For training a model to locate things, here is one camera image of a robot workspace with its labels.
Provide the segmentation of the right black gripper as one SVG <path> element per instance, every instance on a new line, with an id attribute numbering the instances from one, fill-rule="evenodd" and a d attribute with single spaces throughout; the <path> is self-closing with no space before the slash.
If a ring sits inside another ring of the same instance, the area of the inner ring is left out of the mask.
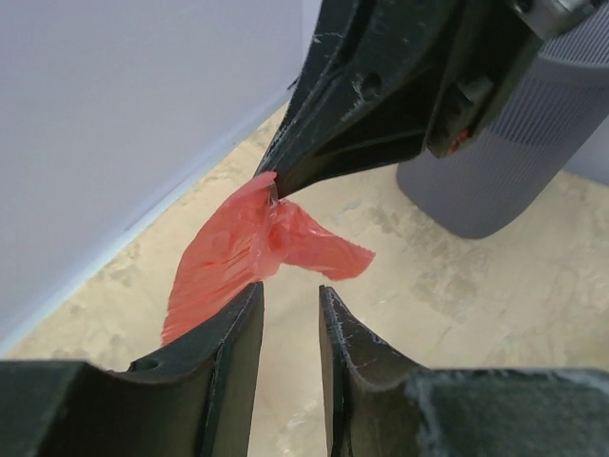
<path id="1" fill-rule="evenodd" d="M 429 149 L 447 157 L 500 113 L 541 45 L 593 1 L 325 1 L 257 173 L 287 197 Z"/>

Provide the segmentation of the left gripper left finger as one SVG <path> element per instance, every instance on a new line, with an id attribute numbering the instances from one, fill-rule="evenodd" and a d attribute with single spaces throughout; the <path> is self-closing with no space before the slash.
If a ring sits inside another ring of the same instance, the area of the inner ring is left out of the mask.
<path id="1" fill-rule="evenodd" d="M 264 288 L 132 362 L 1 366 L 5 456 L 245 456 L 257 384 Z"/>

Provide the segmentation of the red plastic trash bag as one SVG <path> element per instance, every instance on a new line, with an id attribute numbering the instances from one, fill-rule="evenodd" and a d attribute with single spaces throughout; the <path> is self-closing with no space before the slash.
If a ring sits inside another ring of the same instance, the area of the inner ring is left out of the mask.
<path id="1" fill-rule="evenodd" d="M 360 276 L 373 251 L 322 227 L 299 205 L 279 198 L 276 174 L 263 172 L 234 191 L 182 254 L 168 297 L 161 342 L 167 345 L 210 319 L 246 286 L 281 265 L 331 281 Z"/>

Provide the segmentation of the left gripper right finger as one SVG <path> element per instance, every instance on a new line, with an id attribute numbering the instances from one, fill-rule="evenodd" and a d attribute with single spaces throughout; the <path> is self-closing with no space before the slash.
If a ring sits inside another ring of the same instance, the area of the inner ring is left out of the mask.
<path id="1" fill-rule="evenodd" d="M 604 456 L 608 375 L 581 368 L 427 368 L 319 289 L 331 456 Z"/>

